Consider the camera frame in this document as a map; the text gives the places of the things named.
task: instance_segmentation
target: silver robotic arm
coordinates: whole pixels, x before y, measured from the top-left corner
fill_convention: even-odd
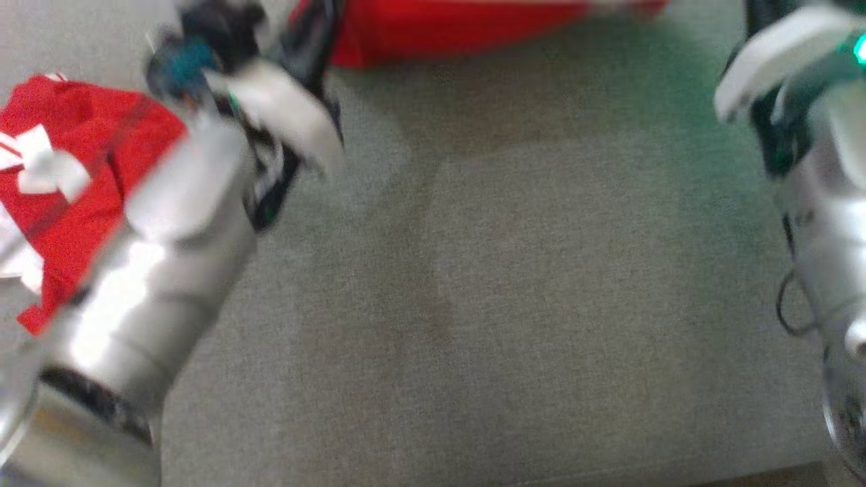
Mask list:
[[[746,12],[751,37],[716,112],[751,115],[794,262],[779,318],[822,336],[827,426],[866,478],[866,5],[747,0]],[[793,280],[814,317],[803,328],[781,313]]]
[[[79,295],[0,363],[3,487],[160,485],[166,396],[257,231],[275,221],[301,163],[324,173],[344,163],[321,87],[338,8],[311,2],[266,54],[249,45],[255,9],[217,0],[184,13],[186,36],[165,43],[149,82],[204,108],[129,198]]]

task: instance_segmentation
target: green light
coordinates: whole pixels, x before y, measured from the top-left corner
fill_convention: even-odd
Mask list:
[[[866,34],[860,36],[854,44],[854,55],[857,56],[857,62],[866,64]]]

